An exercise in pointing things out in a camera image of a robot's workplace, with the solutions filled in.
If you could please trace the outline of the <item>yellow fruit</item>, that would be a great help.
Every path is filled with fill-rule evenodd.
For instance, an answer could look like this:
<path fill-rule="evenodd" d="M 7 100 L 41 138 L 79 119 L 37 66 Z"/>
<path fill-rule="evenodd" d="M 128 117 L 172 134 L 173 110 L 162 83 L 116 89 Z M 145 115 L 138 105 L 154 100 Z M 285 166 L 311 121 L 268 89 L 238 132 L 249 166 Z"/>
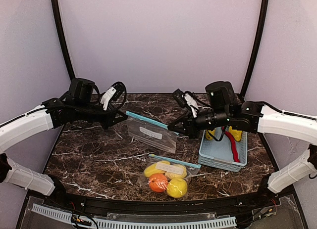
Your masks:
<path fill-rule="evenodd" d="M 215 134 L 215 129 L 206 130 L 205 137 L 207 140 L 213 140 L 214 134 Z"/>

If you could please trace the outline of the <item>pale yellow potato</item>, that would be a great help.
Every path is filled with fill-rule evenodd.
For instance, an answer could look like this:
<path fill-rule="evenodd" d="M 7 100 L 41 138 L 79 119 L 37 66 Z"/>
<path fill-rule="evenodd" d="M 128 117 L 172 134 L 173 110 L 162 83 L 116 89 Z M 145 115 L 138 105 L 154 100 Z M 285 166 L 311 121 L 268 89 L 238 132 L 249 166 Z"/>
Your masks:
<path fill-rule="evenodd" d="M 184 179 L 187 176 L 187 169 L 184 165 L 174 164 L 167 168 L 167 171 L 164 173 L 164 175 L 168 179 L 173 179 L 173 178 Z"/>

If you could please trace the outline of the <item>yellow mango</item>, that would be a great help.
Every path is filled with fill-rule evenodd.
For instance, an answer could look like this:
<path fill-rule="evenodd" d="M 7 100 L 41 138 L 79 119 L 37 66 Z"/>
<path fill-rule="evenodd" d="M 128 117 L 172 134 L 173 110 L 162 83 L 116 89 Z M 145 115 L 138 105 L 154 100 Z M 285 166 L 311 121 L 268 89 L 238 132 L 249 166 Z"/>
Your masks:
<path fill-rule="evenodd" d="M 169 161 L 162 160 L 162 161 L 158 161 L 158 162 L 159 162 L 159 163 L 164 163 L 164 164 L 170 165 L 170 162 L 169 162 Z M 164 173 L 166 172 L 166 171 L 164 171 L 164 170 L 161 170 L 161 169 L 157 169 L 157 168 L 156 168 L 156 165 L 157 165 L 158 162 L 152 163 L 151 165 L 149 165 L 149 166 L 143 171 L 143 175 L 144 175 L 146 178 L 149 178 L 151 175 L 156 174 L 156 173 L 164 174 Z"/>

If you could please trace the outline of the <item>clear zip bag blue zipper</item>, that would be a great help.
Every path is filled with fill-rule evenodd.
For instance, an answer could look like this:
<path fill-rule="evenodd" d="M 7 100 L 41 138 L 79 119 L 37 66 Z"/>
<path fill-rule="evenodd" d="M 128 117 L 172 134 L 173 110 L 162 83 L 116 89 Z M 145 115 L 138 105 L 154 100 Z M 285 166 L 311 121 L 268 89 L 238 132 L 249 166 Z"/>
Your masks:
<path fill-rule="evenodd" d="M 162 161 L 162 160 L 169 161 L 170 165 L 158 162 L 158 161 Z M 156 165 L 156 168 L 164 170 L 164 171 L 167 171 L 167 168 L 170 167 L 171 165 L 174 165 L 174 164 L 181 164 L 181 165 L 184 165 L 186 167 L 187 176 L 184 178 L 184 180 L 188 184 L 188 191 L 187 191 L 186 195 L 181 197 L 181 198 L 173 198 L 166 193 L 166 190 L 164 192 L 161 192 L 161 193 L 157 193 L 157 192 L 152 191 L 148 185 L 149 178 L 146 178 L 143 175 L 143 172 L 141 173 L 141 175 L 139 176 L 139 178 L 137 180 L 137 185 L 140 187 L 146 188 L 150 192 L 154 192 L 156 194 L 165 194 L 165 195 L 169 196 L 170 198 L 173 198 L 176 200 L 186 199 L 188 197 L 188 192 L 189 192 L 189 183 L 190 183 L 191 179 L 198 174 L 199 170 L 201 169 L 201 165 L 190 163 L 190 162 L 185 162 L 185 161 L 181 161 L 181 160 L 177 160 L 177 159 L 173 159 L 173 158 L 169 158 L 169 157 L 159 156 L 159 155 L 155 155 L 155 154 L 149 154 L 149 161 L 144 169 L 146 169 L 149 165 L 151 165 L 152 163 L 155 163 L 155 162 L 158 162 Z"/>

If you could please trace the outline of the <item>orange fruit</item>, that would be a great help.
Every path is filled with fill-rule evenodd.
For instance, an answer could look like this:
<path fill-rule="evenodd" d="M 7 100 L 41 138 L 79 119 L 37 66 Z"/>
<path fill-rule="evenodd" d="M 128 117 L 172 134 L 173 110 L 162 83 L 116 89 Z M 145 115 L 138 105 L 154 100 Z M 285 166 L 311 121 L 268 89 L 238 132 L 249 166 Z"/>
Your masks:
<path fill-rule="evenodd" d="M 152 191 L 161 193 L 167 189 L 168 179 L 162 173 L 155 173 L 149 177 L 148 185 Z"/>

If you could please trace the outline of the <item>round yellow lemon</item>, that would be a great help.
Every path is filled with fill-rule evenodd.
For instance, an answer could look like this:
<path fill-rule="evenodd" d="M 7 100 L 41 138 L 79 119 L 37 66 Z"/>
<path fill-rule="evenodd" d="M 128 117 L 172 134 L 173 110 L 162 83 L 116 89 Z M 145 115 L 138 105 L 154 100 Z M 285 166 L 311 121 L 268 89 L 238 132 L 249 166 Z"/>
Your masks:
<path fill-rule="evenodd" d="M 173 198 L 181 198 L 186 195 L 188 184 L 182 178 L 172 178 L 167 185 L 166 193 Z"/>

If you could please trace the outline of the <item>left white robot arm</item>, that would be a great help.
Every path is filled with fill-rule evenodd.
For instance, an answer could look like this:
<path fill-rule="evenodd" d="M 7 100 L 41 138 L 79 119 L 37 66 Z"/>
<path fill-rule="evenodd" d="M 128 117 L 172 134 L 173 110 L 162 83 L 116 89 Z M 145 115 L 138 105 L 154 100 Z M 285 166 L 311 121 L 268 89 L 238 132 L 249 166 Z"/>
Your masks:
<path fill-rule="evenodd" d="M 41 132 L 56 129 L 74 121 L 99 123 L 108 129 L 127 119 L 120 111 L 124 102 L 112 106 L 119 98 L 127 99 L 123 82 L 115 82 L 104 93 L 100 93 L 95 82 L 74 78 L 69 89 L 60 98 L 51 98 L 34 109 L 17 116 L 0 126 L 0 181 L 42 195 L 62 194 L 65 188 L 54 176 L 40 174 L 26 168 L 6 155 L 6 150 Z"/>

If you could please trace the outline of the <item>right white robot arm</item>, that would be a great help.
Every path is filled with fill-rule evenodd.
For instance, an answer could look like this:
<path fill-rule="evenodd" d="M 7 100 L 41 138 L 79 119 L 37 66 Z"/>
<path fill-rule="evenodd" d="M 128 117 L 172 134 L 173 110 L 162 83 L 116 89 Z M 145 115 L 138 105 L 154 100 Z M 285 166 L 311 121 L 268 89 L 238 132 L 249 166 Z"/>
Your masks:
<path fill-rule="evenodd" d="M 260 191 L 278 194 L 288 186 L 317 171 L 317 118 L 275 108 L 264 101 L 239 103 L 228 81 L 205 87 L 209 104 L 199 110 L 192 92 L 177 89 L 172 96 L 187 112 L 168 125 L 170 131 L 197 138 L 202 130 L 232 127 L 249 133 L 275 134 L 296 138 L 310 145 L 302 155 L 262 180 Z"/>

